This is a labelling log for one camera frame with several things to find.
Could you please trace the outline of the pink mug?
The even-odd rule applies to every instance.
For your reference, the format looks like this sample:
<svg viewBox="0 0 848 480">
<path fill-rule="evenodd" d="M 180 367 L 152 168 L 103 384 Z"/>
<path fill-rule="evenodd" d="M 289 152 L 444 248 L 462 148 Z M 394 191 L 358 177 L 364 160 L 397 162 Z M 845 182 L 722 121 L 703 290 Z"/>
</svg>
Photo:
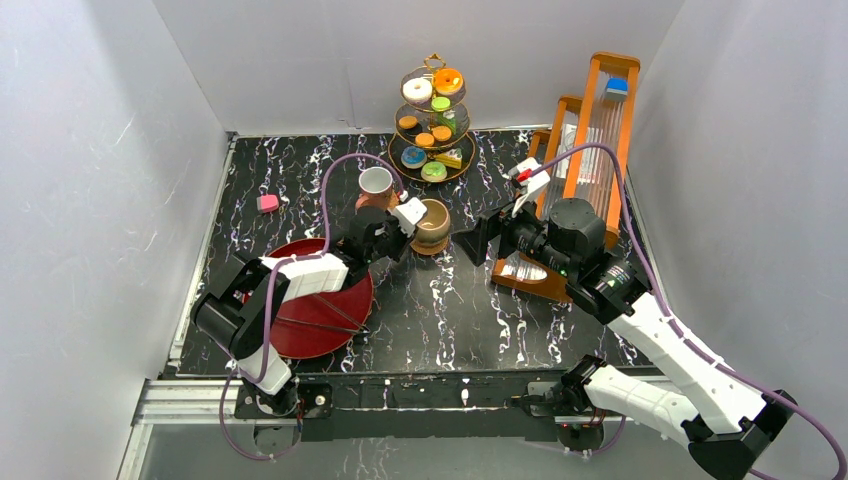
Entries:
<svg viewBox="0 0 848 480">
<path fill-rule="evenodd" d="M 381 210 L 392 210 L 400 203 L 394 189 L 394 178 L 384 167 L 370 167 L 361 172 L 358 178 L 360 188 L 355 209 L 375 207 Z"/>
</svg>

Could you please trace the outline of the beige mug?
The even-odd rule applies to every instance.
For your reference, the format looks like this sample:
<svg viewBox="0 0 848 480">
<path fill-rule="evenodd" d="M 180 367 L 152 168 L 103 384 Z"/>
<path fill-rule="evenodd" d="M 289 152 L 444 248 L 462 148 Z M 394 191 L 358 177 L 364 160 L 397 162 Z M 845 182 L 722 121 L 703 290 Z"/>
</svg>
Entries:
<svg viewBox="0 0 848 480">
<path fill-rule="evenodd" d="M 450 232 L 451 217 L 447 207 L 436 199 L 423 199 L 424 217 L 417 223 L 415 240 L 423 245 L 434 245 L 446 239 Z"/>
</svg>

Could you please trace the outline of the blue white donut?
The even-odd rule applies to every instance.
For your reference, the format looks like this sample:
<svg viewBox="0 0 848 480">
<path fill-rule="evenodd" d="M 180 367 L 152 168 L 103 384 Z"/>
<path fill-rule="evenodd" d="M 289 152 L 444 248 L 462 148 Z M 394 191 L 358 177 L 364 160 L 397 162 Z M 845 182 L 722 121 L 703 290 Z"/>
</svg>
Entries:
<svg viewBox="0 0 848 480">
<path fill-rule="evenodd" d="M 401 163 L 408 169 L 417 170 L 428 161 L 427 153 L 416 146 L 405 147 L 401 154 Z"/>
</svg>

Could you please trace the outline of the yellow layered cake slice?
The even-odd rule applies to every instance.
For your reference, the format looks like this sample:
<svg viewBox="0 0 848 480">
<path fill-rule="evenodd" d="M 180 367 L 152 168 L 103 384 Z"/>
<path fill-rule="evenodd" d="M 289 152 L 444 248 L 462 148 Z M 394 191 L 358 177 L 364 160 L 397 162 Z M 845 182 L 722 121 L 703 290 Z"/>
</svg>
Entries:
<svg viewBox="0 0 848 480">
<path fill-rule="evenodd" d="M 437 153 L 434 159 L 445 165 L 446 168 L 461 170 L 463 165 L 463 152 L 461 148 L 453 148 Z"/>
</svg>

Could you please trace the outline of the yellow biscuit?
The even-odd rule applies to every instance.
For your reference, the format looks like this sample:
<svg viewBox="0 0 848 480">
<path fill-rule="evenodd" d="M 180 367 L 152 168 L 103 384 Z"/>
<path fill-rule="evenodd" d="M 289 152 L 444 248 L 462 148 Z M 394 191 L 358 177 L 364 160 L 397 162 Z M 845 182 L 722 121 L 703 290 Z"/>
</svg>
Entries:
<svg viewBox="0 0 848 480">
<path fill-rule="evenodd" d="M 429 132 L 422 132 L 415 136 L 414 143 L 419 148 L 431 148 L 435 144 L 435 137 Z"/>
<path fill-rule="evenodd" d="M 447 142 L 453 135 L 452 130 L 444 125 L 439 125 L 431 129 L 431 134 L 436 142 Z"/>
<path fill-rule="evenodd" d="M 402 130 L 411 130 L 419 124 L 419 120 L 414 115 L 405 115 L 398 119 L 397 124 Z"/>
</svg>

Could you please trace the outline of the green triangular cake slice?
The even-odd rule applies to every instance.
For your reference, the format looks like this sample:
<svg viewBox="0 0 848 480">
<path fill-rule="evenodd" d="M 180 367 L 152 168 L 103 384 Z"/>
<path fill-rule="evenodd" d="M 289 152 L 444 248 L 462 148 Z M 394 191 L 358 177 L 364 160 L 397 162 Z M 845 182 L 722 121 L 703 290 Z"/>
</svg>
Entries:
<svg viewBox="0 0 848 480">
<path fill-rule="evenodd" d="M 437 121 L 440 126 L 444 126 L 449 129 L 450 135 L 454 135 L 456 133 L 457 120 L 456 112 L 453 109 L 439 112 L 437 115 Z"/>
</svg>

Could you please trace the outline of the green macaron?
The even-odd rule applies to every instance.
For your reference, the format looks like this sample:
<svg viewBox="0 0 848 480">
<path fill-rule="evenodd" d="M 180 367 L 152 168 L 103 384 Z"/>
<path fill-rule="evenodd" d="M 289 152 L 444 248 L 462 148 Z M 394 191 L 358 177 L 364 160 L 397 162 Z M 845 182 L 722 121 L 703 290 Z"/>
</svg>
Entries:
<svg viewBox="0 0 848 480">
<path fill-rule="evenodd" d="M 444 112 L 452 107 L 452 102 L 447 97 L 434 97 L 431 100 L 430 107 L 434 112 Z"/>
</svg>

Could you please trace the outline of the orange donut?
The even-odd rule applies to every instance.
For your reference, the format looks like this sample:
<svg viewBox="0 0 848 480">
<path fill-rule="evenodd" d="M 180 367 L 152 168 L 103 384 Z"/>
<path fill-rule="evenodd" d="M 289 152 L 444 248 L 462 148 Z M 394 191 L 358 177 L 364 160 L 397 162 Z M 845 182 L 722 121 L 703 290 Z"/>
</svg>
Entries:
<svg viewBox="0 0 848 480">
<path fill-rule="evenodd" d="M 463 75 L 454 68 L 441 68 L 433 74 L 432 84 L 440 96 L 450 97 L 464 87 Z"/>
</svg>

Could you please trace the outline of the woven coaster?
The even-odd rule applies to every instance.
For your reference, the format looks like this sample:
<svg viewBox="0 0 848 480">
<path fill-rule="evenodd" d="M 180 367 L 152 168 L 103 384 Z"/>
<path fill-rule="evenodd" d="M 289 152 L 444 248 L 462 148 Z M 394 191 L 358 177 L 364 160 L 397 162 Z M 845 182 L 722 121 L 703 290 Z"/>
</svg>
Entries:
<svg viewBox="0 0 848 480">
<path fill-rule="evenodd" d="M 434 256 L 443 252 L 450 242 L 449 237 L 445 237 L 442 240 L 432 243 L 432 244 L 424 244 L 419 242 L 418 240 L 413 240 L 410 244 L 410 247 L 414 252 L 423 256 Z"/>
</svg>

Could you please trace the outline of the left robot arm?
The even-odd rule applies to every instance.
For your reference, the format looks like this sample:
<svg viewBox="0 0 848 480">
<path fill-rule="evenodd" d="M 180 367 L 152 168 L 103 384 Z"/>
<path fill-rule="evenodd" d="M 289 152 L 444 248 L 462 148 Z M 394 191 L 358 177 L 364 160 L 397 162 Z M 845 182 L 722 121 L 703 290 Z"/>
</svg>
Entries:
<svg viewBox="0 0 848 480">
<path fill-rule="evenodd" d="M 295 374 L 271 345 L 271 327 L 280 307 L 325 293 L 346 292 L 382 258 L 400 259 L 426 215 L 413 198 L 391 210 L 364 206 L 347 231 L 325 240 L 308 255 L 229 260 L 195 301 L 191 322 L 236 363 L 245 387 L 275 416 L 299 405 Z"/>
</svg>

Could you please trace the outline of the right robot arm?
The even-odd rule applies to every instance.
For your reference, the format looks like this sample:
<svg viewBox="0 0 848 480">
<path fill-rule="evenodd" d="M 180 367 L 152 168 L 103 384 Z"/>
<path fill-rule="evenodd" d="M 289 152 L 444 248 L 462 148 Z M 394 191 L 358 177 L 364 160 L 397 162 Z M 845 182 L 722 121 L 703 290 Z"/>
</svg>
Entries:
<svg viewBox="0 0 848 480">
<path fill-rule="evenodd" d="M 531 206 L 510 202 L 454 236 L 474 265 L 498 239 L 499 257 L 520 252 L 564 277 L 574 305 L 636 346 L 675 387 L 656 387 L 587 355 L 558 385 L 525 400 L 547 403 L 555 414 L 618 412 L 684 446 L 713 478 L 744 478 L 791 418 L 780 403 L 787 394 L 769 398 L 725 373 L 722 361 L 694 352 L 694 336 L 661 312 L 639 265 L 606 250 L 605 233 L 587 201 L 561 199 L 545 221 Z"/>
</svg>

